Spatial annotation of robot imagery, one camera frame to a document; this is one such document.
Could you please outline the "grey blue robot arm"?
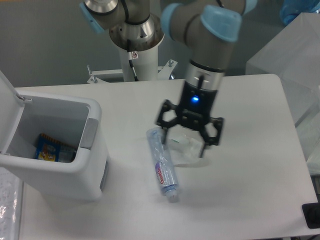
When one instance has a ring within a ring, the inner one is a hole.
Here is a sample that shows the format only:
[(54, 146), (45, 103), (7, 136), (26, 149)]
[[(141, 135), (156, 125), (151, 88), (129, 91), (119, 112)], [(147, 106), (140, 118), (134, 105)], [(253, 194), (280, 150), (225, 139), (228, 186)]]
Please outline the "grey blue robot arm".
[(182, 126), (196, 131), (204, 149), (217, 146), (224, 119), (211, 110), (221, 81), (238, 41), (242, 17), (256, 6), (254, 0), (195, 0), (170, 3), (161, 16), (151, 13), (148, 0), (84, 0), (79, 7), (97, 33), (109, 32), (124, 53), (121, 67), (126, 81), (151, 80), (158, 60), (145, 52), (158, 47), (164, 37), (192, 50), (180, 100), (165, 100), (156, 119), (162, 129), (161, 143), (170, 128)]

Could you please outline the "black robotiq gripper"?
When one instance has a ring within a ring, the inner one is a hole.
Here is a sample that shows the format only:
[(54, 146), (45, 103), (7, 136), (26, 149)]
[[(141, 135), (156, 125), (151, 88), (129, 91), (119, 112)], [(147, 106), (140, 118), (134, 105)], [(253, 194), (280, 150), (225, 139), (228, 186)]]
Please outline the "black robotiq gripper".
[(204, 90), (185, 81), (179, 104), (176, 106), (166, 99), (159, 110), (155, 124), (162, 129), (161, 143), (166, 144), (169, 129), (179, 124), (198, 131), (202, 137), (199, 158), (203, 158), (205, 150), (211, 146), (218, 146), (225, 119), (210, 116), (217, 93), (217, 90)]

